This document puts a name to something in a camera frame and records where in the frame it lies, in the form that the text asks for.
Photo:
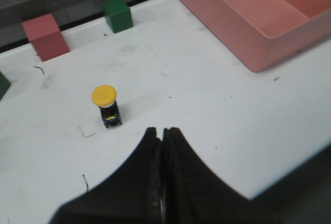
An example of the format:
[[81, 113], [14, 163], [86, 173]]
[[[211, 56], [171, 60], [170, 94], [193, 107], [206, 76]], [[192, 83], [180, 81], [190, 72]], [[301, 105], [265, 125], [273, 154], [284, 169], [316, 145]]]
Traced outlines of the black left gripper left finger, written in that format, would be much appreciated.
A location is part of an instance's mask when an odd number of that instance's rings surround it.
[[161, 223], [160, 149], [154, 127], [106, 180], [63, 204], [50, 223]]

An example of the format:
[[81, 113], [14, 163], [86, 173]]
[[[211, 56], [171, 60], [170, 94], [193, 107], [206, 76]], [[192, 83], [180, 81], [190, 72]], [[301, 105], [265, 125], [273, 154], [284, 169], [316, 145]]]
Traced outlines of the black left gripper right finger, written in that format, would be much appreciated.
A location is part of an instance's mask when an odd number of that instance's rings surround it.
[[165, 223], [330, 223], [330, 147], [253, 199], [212, 172], [180, 129], [164, 130], [162, 152]]

